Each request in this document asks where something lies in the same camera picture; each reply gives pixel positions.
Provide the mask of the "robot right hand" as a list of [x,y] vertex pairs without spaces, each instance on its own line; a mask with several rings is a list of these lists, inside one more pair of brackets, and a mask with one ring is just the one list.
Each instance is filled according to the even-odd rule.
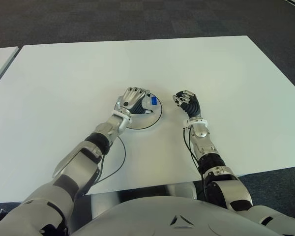
[[201,108],[196,95],[188,90],[183,90],[173,95],[173,101],[189,118],[201,117]]

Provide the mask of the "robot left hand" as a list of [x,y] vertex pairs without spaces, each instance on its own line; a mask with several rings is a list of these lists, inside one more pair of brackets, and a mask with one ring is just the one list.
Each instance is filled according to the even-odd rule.
[[142,115],[154,113],[153,110],[144,108],[142,105],[143,99],[150,97],[150,91],[144,88],[130,87],[124,95],[117,100],[115,109],[124,114]]

